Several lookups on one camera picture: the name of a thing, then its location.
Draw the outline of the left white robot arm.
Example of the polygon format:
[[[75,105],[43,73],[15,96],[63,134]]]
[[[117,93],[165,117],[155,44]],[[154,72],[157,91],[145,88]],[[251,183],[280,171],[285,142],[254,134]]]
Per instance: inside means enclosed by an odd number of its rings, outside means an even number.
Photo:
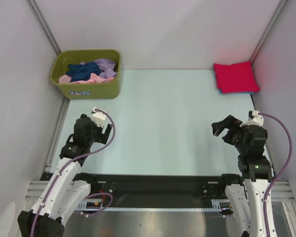
[[[81,114],[74,131],[61,149],[55,172],[29,211],[21,211],[18,226],[23,237],[61,237],[70,216],[86,198],[98,194],[99,185],[91,174],[81,172],[85,160],[108,147],[116,133],[107,111],[92,109]]]

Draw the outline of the pink t shirt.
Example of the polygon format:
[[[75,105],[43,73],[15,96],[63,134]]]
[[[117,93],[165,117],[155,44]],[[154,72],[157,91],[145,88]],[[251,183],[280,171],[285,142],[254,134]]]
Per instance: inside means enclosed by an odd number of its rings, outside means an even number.
[[[72,81],[72,77],[68,75],[63,75],[59,78],[58,83],[59,84],[95,84],[95,83],[108,83],[114,80],[115,77],[108,77],[106,79],[101,78],[97,76],[96,74],[92,73],[90,76],[90,79],[88,80],[78,80],[78,81]]]

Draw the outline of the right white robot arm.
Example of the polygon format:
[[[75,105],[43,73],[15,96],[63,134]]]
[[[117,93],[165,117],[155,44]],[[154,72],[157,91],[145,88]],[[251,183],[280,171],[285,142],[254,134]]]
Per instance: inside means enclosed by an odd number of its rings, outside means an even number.
[[[273,181],[271,165],[264,156],[268,134],[263,128],[263,117],[257,111],[249,112],[249,120],[242,122],[234,116],[212,124],[214,136],[224,129],[222,138],[234,146],[238,153],[241,175],[223,174],[218,193],[228,198],[240,237],[275,237],[271,191]]]

